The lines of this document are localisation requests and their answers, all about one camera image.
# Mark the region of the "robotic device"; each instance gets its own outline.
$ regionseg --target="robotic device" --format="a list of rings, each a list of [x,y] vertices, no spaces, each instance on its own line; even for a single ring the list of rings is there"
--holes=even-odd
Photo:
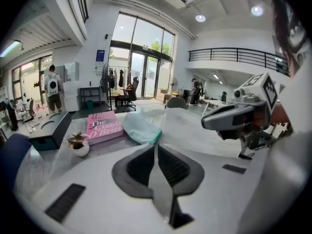
[[[219,132],[222,139],[240,139],[242,153],[254,149],[259,134],[270,125],[271,114],[277,102],[277,92],[269,73],[251,77],[234,90],[232,103],[212,110],[201,119],[204,128]],[[253,126],[254,116],[264,118],[262,128]]]

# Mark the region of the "white backpack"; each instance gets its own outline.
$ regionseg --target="white backpack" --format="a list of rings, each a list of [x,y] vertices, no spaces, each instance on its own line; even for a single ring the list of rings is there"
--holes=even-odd
[[[48,82],[48,96],[56,95],[59,93],[58,81],[55,78],[52,78],[52,75],[49,74],[50,80]]]

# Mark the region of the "teal trash can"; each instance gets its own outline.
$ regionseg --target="teal trash can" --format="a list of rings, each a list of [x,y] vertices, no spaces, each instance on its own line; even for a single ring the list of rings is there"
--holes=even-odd
[[[92,100],[87,100],[87,108],[89,111],[91,111],[93,109],[93,101]]]

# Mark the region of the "white shirt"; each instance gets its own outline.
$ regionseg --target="white shirt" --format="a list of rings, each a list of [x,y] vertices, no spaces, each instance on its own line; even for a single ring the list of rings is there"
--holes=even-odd
[[[47,75],[47,76],[44,77],[44,86],[48,86],[49,80],[50,80],[51,78],[56,79],[56,80],[58,81],[58,83],[59,83],[59,81],[60,81],[60,77],[59,77],[58,74],[53,73],[53,72],[50,72],[49,75]]]

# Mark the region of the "dark box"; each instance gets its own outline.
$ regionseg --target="dark box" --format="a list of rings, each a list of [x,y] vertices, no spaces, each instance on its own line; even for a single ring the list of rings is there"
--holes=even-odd
[[[71,121],[69,112],[48,116],[30,135],[30,142],[37,151],[58,149]]]

